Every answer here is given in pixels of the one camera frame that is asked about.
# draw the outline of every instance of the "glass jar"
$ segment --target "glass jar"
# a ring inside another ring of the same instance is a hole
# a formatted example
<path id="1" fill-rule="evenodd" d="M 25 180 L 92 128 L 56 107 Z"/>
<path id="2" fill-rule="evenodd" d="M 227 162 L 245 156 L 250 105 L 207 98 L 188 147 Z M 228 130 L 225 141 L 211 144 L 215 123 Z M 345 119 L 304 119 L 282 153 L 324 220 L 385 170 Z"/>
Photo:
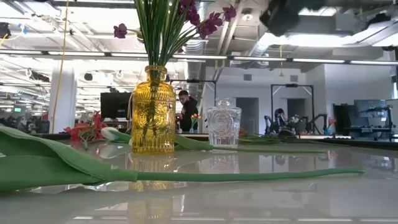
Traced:
<path id="1" fill-rule="evenodd" d="M 231 100 L 219 100 L 207 110 L 209 142 L 216 147 L 238 147 L 242 109 L 230 107 Z"/>
<path id="2" fill-rule="evenodd" d="M 175 92 L 164 82 L 167 69 L 146 66 L 147 81 L 133 94 L 132 151 L 138 153 L 174 152 Z"/>

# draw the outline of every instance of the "black monitor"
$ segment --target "black monitor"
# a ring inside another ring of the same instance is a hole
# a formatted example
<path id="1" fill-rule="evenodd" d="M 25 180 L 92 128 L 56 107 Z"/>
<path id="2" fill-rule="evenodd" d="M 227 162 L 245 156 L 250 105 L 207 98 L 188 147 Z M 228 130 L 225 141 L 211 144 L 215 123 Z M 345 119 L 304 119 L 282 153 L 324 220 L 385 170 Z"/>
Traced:
<path id="1" fill-rule="evenodd" d="M 101 93 L 102 118 L 127 118 L 131 93 Z"/>
<path id="2" fill-rule="evenodd" d="M 385 100 L 354 100 L 356 115 L 359 118 L 386 118 Z"/>

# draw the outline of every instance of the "white column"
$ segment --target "white column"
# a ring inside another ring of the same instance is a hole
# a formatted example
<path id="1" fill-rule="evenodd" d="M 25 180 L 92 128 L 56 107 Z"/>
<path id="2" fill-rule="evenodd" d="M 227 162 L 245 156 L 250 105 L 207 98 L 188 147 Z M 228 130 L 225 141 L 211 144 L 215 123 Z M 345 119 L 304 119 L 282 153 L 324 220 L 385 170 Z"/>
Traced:
<path id="1" fill-rule="evenodd" d="M 61 61 L 58 61 L 52 71 L 51 79 L 49 108 L 50 133 L 59 133 L 66 127 L 72 128 L 75 126 L 78 73 L 75 71 L 73 61 L 66 60 L 63 63 L 62 79 L 60 82 L 60 89 L 58 91 L 57 109 L 54 113 L 60 69 Z"/>

